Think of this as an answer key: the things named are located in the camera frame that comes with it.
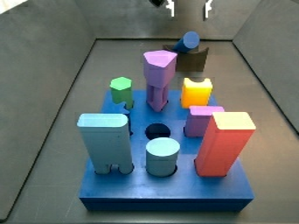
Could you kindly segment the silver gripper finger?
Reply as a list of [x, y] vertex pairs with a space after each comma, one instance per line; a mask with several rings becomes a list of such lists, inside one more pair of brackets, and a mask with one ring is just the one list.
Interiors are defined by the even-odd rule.
[[168, 9], [171, 11], [171, 17], [175, 17], [175, 2], [174, 0], [166, 0], [167, 4], [166, 4], [166, 9]]
[[203, 21], [206, 21], [210, 18], [210, 11], [212, 10], [211, 4], [214, 0], [206, 0], [204, 6], [203, 6]]

